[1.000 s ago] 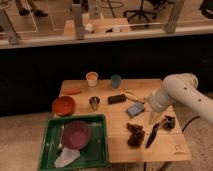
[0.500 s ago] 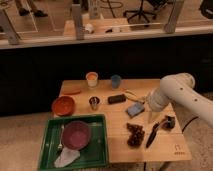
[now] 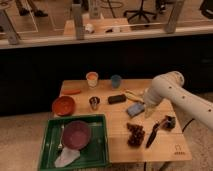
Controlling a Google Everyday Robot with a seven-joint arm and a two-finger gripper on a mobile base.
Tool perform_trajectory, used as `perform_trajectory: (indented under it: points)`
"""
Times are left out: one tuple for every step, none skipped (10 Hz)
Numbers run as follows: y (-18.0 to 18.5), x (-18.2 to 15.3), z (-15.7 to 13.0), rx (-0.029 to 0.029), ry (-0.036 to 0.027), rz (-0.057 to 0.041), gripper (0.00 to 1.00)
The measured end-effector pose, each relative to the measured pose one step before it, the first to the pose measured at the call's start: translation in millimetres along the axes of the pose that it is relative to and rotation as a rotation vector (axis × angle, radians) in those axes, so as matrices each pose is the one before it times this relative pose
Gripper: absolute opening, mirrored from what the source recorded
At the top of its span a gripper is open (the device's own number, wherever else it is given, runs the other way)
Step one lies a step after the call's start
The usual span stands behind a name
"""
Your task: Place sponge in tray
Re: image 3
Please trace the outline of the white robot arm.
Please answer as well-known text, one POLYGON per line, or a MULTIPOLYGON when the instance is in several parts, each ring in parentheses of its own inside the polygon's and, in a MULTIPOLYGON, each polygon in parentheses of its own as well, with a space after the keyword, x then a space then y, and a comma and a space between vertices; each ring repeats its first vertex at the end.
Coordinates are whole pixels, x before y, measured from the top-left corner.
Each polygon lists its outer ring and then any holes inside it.
POLYGON ((213 103, 185 90, 184 81, 184 76, 178 71, 155 76, 144 91, 145 105, 156 107, 163 99, 168 99, 213 130, 213 103))

